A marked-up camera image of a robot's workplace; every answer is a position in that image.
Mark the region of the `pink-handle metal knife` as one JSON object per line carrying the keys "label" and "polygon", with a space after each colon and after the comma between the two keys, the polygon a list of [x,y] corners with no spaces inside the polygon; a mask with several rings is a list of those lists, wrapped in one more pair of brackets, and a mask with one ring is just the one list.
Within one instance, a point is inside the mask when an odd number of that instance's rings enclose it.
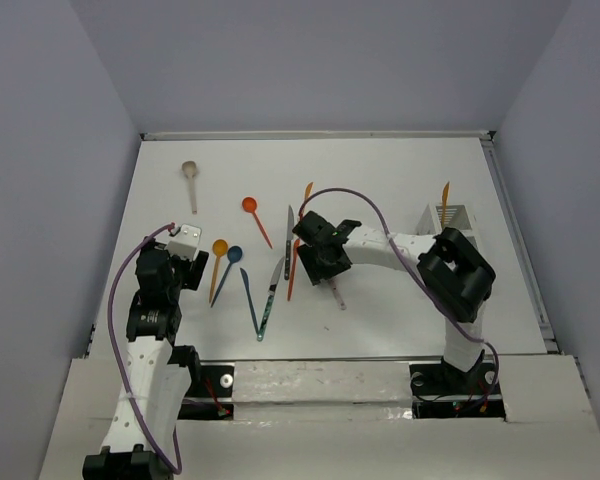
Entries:
{"label": "pink-handle metal knife", "polygon": [[339,309],[340,310],[345,310],[347,308],[347,306],[346,306],[346,303],[343,300],[343,297],[341,296],[341,294],[340,294],[340,292],[338,290],[338,287],[337,287],[337,284],[336,284],[335,280],[334,279],[329,279],[328,280],[328,285],[329,285],[329,287],[331,289],[331,292],[332,292],[332,294],[334,296],[334,299],[336,300],[336,303],[337,303]]}

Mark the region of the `orange-red plastic knife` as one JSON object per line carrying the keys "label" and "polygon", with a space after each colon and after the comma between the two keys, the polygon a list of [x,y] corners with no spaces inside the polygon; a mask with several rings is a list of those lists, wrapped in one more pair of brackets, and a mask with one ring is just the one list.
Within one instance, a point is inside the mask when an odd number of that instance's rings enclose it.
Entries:
{"label": "orange-red plastic knife", "polygon": [[293,294],[293,289],[294,289],[295,274],[296,274],[297,259],[298,259],[298,251],[297,250],[298,250],[299,246],[300,246],[300,239],[296,238],[293,243],[292,262],[291,262],[289,280],[288,280],[287,297],[286,297],[288,302],[290,302],[292,299],[292,294]]}

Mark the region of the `black-handle metal knife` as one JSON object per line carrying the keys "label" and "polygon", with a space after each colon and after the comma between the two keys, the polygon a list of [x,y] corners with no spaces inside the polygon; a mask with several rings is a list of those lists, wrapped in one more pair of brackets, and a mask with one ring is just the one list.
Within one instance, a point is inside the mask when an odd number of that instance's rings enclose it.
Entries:
{"label": "black-handle metal knife", "polygon": [[290,279],[291,257],[292,257],[292,242],[293,242],[293,227],[295,225],[294,210],[291,205],[288,205],[287,210],[287,225],[286,225],[286,243],[285,243],[285,259],[284,259],[284,279]]}

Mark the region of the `yellow-orange plastic knife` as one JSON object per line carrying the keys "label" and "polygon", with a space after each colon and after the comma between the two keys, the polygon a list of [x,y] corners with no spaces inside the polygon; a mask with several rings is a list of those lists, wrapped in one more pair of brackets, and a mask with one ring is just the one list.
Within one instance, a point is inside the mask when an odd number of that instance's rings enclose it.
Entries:
{"label": "yellow-orange plastic knife", "polygon": [[302,218],[303,218],[303,209],[304,209],[304,206],[305,206],[305,202],[307,201],[307,199],[308,199],[308,198],[309,198],[309,196],[311,195],[311,191],[312,191],[312,189],[313,189],[313,185],[314,185],[314,182],[309,182],[309,183],[306,185],[306,187],[305,187],[305,190],[304,190],[303,202],[302,202],[302,204],[301,204],[301,208],[300,208],[300,210],[299,210],[299,213],[297,214],[296,223],[295,223],[295,225],[294,225],[294,230],[293,230],[293,232],[294,232],[294,237],[295,237],[296,239],[299,239],[300,237],[299,237],[299,236],[298,236],[298,234],[295,232],[295,229],[296,229],[296,226],[299,224],[299,222],[300,222],[300,221],[302,220]]}

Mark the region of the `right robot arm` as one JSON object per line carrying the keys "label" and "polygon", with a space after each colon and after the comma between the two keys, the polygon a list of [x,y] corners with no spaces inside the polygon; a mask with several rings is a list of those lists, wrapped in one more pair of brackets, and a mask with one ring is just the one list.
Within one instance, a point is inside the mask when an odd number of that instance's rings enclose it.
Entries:
{"label": "right robot arm", "polygon": [[409,274],[446,319],[443,355],[432,380],[444,393],[458,394],[473,386],[484,360],[483,318],[496,275],[460,230],[387,233],[357,220],[334,226],[310,211],[292,232],[302,242],[298,255],[314,285],[354,265]]}

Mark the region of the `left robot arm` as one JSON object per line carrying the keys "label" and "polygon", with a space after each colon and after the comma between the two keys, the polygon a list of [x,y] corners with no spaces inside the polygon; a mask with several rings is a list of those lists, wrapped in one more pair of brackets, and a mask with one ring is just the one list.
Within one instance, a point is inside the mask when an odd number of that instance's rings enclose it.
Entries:
{"label": "left robot arm", "polygon": [[176,335],[184,290],[197,290],[208,253],[199,240],[145,238],[127,257],[136,264],[138,288],[126,324],[126,342],[110,340],[121,391],[97,454],[82,466],[85,479],[172,479],[182,472],[176,431],[185,398],[201,383],[201,364],[192,345]]}

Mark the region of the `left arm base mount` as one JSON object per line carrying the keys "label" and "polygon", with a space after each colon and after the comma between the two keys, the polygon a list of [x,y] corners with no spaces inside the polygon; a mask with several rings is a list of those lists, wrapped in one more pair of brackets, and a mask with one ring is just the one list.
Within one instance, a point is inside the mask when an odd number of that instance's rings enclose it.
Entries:
{"label": "left arm base mount", "polygon": [[178,419],[191,421],[232,420],[235,365],[202,365],[201,379],[189,388],[180,407]]}

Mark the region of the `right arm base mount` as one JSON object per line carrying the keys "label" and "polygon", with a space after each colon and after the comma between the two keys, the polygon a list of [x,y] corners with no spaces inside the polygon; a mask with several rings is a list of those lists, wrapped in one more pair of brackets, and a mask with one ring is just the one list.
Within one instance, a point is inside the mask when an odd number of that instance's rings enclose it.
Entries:
{"label": "right arm base mount", "polygon": [[500,385],[493,385],[492,362],[455,379],[441,363],[412,364],[409,373],[415,419],[506,418]]}

